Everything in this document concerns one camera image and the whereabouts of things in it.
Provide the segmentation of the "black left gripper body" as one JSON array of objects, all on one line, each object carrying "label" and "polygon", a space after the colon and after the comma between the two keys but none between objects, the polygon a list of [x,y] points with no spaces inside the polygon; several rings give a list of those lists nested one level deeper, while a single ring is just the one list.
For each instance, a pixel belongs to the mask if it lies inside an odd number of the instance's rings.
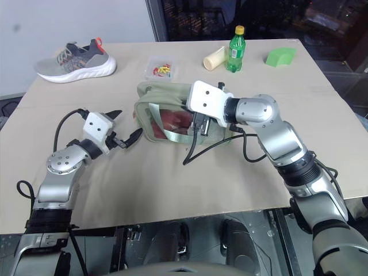
[{"label": "black left gripper body", "polygon": [[115,131],[112,131],[111,134],[106,137],[105,144],[109,150],[112,150],[116,147],[120,147],[122,149],[127,148],[126,142],[119,138],[116,138]]}]

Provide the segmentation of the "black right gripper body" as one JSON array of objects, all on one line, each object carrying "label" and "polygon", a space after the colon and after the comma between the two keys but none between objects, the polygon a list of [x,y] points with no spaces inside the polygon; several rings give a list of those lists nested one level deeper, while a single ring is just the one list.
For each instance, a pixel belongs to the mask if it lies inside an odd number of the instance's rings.
[{"label": "black right gripper body", "polygon": [[187,134],[192,136],[195,131],[199,131],[201,136],[208,136],[211,118],[202,113],[187,112],[190,114],[190,124],[187,129]]}]

